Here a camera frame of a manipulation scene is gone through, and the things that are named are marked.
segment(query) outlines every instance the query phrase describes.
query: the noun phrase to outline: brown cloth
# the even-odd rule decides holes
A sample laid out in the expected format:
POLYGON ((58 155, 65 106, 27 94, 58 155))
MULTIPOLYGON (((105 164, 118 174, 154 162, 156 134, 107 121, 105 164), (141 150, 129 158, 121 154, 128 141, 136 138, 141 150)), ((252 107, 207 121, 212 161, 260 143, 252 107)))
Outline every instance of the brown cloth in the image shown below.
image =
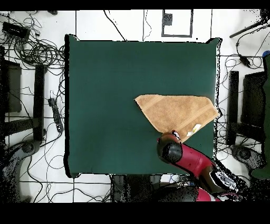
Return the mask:
POLYGON ((189 138, 187 134, 196 124, 201 124, 201 129, 218 116, 207 97, 141 95, 135 101, 157 131, 175 130, 182 142, 189 138))

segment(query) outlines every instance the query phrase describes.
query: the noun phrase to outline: green table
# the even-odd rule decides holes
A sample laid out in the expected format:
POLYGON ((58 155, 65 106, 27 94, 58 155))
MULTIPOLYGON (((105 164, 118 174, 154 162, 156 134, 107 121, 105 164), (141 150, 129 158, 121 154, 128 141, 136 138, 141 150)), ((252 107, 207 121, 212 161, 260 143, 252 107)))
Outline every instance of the green table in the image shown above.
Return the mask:
MULTIPOLYGON (((134 99, 143 94, 205 96, 215 102, 216 52, 209 43, 77 41, 69 44, 70 173, 185 173, 159 160, 161 135, 134 99)), ((188 141, 213 156, 214 125, 188 141)))

